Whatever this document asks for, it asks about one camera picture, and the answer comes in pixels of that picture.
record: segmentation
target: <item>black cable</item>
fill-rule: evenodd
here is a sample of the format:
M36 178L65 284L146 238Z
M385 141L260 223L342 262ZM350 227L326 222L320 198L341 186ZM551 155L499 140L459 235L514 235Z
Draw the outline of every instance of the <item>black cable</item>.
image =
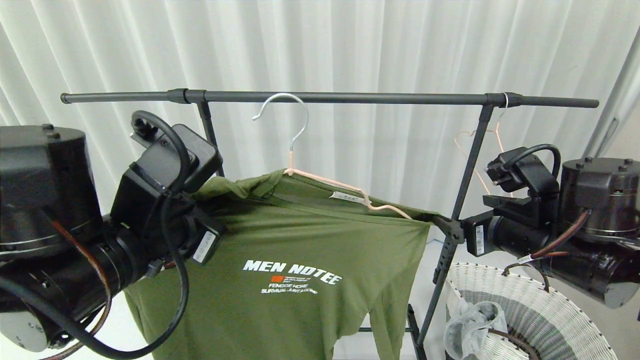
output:
M182 142L182 139L180 139L178 134L167 123L165 123L162 119L152 113L149 113L147 111L136 111L133 113L132 118L134 120L145 119L151 122L153 125L156 125L167 135L169 140L173 143L173 146L176 148L180 158L180 172L176 180L171 184L170 190L172 193L181 191L184 187L184 182L189 175L189 154L187 152L186 146L184 145L184 142ZM187 302L189 298L189 277L187 274L187 269L184 264L183 258L180 256L177 246L171 241L169 234L167 218L170 205L171 198L168 197L163 201L162 208L160 210L160 222L166 246L180 275L180 285L182 288L180 294L180 304L178 307L178 311L176 312L176 315L174 316L167 330L165 330L165 332L160 335L158 339L156 339L153 343L147 345L146 347L133 351L122 351L111 348L96 339L89 332L87 332L82 327L81 323L75 321L69 315L62 313L57 307L55 307L49 301L43 299L39 294L25 288L20 284L17 284L16 282L5 279L4 277L0 277L0 288L15 295L27 304L38 309L42 314L49 317L53 322L58 324L63 330L67 331L77 341L81 342L84 346L90 348L92 351L96 352L99 355L117 360L130 360L145 356L151 353L153 350L157 349L169 338L169 336L171 336L173 331L178 326L180 319L182 319L182 315L187 308Z
M528 148L527 150L521 152L520 154L514 156L509 161L504 163L502 168L505 171L508 171L513 166L513 164L515 164L518 161L524 159L525 157L533 154L534 152L538 152L540 150L549 150L549 151L551 151L553 153L553 155L554 155L554 167L553 167L553 170L551 171L551 174L554 176L554 179L557 179L558 174L560 174L560 150L558 150L557 147L551 145L550 143L541 143L539 145L532 146L532 147Z

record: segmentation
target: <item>garment rack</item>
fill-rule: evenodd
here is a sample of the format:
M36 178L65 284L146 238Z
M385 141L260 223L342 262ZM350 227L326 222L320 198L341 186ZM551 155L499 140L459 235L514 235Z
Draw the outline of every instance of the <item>garment rack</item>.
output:
M97 94L61 94L65 104L75 102L113 102L113 101L170 101L178 104L196 104L202 119L207 140L216 147L216 133L213 129L209 102L264 102L277 92L229 92L208 91L177 88L165 92L113 92ZM460 183L451 219L438 218L434 221L445 233L445 241L440 251L440 259L433 274L435 288L429 302L429 308L419 329L411 304L407 307L408 327L411 333L415 355L418 360L427 360L424 351L424 340L431 325L431 320L440 299L449 267L453 261L456 248L465 242L459 227L459 217L478 154L484 140L493 109L513 108L515 106L555 106L564 108L597 108L598 100L576 99L567 97L523 96L513 92L487 94L390 94L390 93L349 93L349 92L291 92L304 102L325 104L413 104L413 105L477 105L482 106L476 135L474 136L467 164ZM281 98L273 102L293 102L292 99ZM222 167L219 176L224 176ZM371 332L370 327L360 328L362 332Z

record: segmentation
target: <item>white curtain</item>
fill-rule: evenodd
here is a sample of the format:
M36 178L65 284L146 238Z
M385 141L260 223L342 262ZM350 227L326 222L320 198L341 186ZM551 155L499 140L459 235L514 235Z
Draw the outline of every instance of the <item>white curtain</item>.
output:
M0 124L82 129L103 212L141 154L134 110L204 134L195 105L62 104L60 93L171 88L485 93L598 99L598 109L497 109L505 149L582 156L640 26L638 1L0 1ZM297 104L212 103L227 177L286 166ZM450 214L478 106L309 104L299 168ZM478 169L500 152L492 133ZM543 159L549 164L550 157ZM490 186L492 193L500 193ZM482 211L474 178L463 216ZM434 263L425 265L428 274ZM424 314L430 275L414 304ZM344 356L375 357L374 348ZM412 349L403 351L411 358Z

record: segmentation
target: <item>pink clothes hanger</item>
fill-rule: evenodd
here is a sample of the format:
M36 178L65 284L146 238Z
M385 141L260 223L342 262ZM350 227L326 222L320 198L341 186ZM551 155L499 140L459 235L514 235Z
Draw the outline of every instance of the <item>pink clothes hanger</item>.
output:
M339 188L344 188L344 189L352 190L354 192L358 192L358 193L362 194L362 197L364 198L364 201L363 201L362 204L364 206L366 206L369 210L377 211L377 210L383 210L383 209L390 209L390 210L393 210L396 213L402 215L402 217L404 217L404 218L407 218L409 220L412 219L404 211L402 211L402 210L400 210L397 207L392 206L392 205L372 206L371 205L371 201L369 200L369 196L362 189L356 188L356 187L351 186L351 185L343 184L343 183L340 183L338 181L327 179L325 177L321 177L321 176L317 176L317 175L314 175L314 174L310 174L308 172L304 172L304 171L301 171L301 170L298 170L298 169L294 168L293 167L293 145L296 142L296 140L298 139L298 137L300 135L302 135L302 133L307 129L307 126L309 125L309 109L307 108L307 105L299 97L297 97L297 96L295 96L293 94L289 94L287 92L279 92L277 94L274 94L274 95L270 96L269 99L267 99L262 104L262 107L260 108L260 111L258 112L258 115L252 117L252 120L256 121L258 118L260 118L262 116L262 112L264 111L264 108L271 101L273 101L275 99L279 99L281 97L288 97L288 98L294 99L295 101L300 103L305 108L305 113L306 113L306 116L307 116L307 118L305 120L305 125L302 127L302 129L300 131L298 131L298 134L296 134L296 136L294 136L293 139L291 140L291 146L289 146L289 167L284 170L285 174L287 174L289 176L292 176L293 174L298 174L298 175L301 175L301 176L304 176L304 177L308 177L309 179L320 181L322 183L326 183L326 184L334 185L334 186L339 187Z

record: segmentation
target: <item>shirt sleeve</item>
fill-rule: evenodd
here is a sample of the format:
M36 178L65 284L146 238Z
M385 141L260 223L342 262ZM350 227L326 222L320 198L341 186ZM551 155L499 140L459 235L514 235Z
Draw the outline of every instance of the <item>shirt sleeve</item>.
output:
M398 273L369 311L371 330L381 360L400 358L407 305L418 265L416 262Z

